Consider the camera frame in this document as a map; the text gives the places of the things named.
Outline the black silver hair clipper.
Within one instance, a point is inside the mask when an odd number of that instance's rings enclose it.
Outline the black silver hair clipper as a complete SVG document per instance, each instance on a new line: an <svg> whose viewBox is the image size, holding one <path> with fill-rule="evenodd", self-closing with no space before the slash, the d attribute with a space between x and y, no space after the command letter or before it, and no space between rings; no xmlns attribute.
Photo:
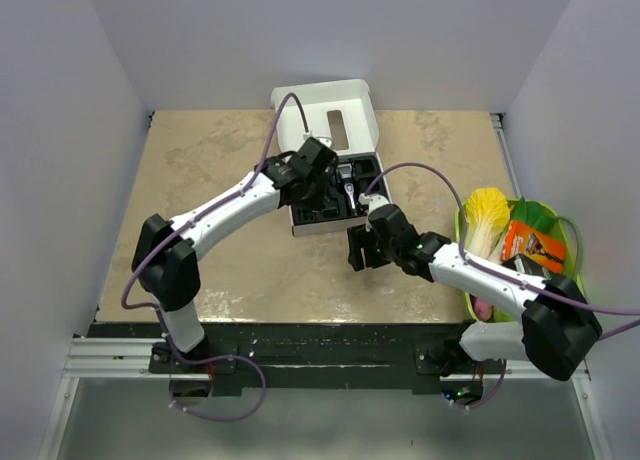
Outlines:
<svg viewBox="0 0 640 460"><path fill-rule="evenodd" d="M350 163L340 163L338 165L338 175L351 212L354 215L360 215L361 208L357 201L356 182L352 165Z"/></svg>

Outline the white clipper kit box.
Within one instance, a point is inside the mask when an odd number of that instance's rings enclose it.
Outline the white clipper kit box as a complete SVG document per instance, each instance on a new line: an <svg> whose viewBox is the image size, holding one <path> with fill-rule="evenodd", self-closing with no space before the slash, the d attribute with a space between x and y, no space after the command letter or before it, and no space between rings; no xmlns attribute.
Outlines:
<svg viewBox="0 0 640 460"><path fill-rule="evenodd" d="M380 131L363 79L277 87L277 140L313 170L312 192L289 207L295 237L345 231L366 221L359 196L381 173Z"/></svg>

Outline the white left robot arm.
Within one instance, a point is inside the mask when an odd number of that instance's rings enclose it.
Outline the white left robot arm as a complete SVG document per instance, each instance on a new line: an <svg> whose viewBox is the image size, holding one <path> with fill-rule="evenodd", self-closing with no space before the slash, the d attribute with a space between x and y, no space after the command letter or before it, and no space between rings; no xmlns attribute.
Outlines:
<svg viewBox="0 0 640 460"><path fill-rule="evenodd" d="M207 360L195 306L199 261L256 218L319 196L327 171L336 164L331 142L309 137L290 155L263 158L237 185L209 202L170 220L158 214L145 220L122 305L135 307L127 302L134 282L151 294L151 307L174 345L171 358L183 371L196 372Z"/></svg>

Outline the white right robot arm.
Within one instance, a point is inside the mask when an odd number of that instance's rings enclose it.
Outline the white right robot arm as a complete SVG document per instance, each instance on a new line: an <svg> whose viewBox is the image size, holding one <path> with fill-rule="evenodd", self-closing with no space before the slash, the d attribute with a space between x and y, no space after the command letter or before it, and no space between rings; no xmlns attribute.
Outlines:
<svg viewBox="0 0 640 460"><path fill-rule="evenodd" d="M576 282L498 266L435 232L418 233L386 197L363 194L364 224L348 230L348 262L356 271L394 264L409 276L459 289L509 316L467 325L445 349L448 366L469 372L480 361L522 360L546 376L569 380L602 335Z"/></svg>

